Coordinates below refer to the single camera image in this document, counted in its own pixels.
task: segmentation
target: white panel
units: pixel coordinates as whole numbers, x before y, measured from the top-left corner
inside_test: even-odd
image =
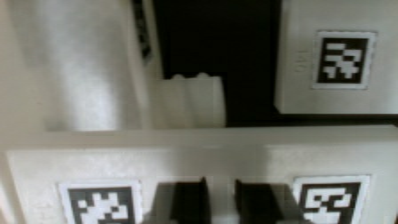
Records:
[[[17,0],[11,17],[51,131],[141,127],[129,57],[129,1]]]

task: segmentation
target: qr-like marker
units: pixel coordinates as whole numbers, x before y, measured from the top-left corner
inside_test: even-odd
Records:
[[[360,224],[370,176],[303,177],[294,194],[306,220],[315,224]]]
[[[139,180],[83,181],[59,185],[68,224],[139,224]]]
[[[70,190],[77,224],[132,224],[131,188]]]
[[[315,48],[317,89],[365,89],[376,47],[372,32],[321,32]]]

